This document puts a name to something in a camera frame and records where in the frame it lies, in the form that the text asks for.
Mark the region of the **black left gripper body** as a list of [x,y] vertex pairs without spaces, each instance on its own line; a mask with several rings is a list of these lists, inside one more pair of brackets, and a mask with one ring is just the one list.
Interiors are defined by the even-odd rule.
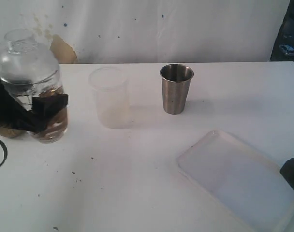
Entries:
[[21,130],[18,125],[23,107],[5,89],[0,80],[0,128]]

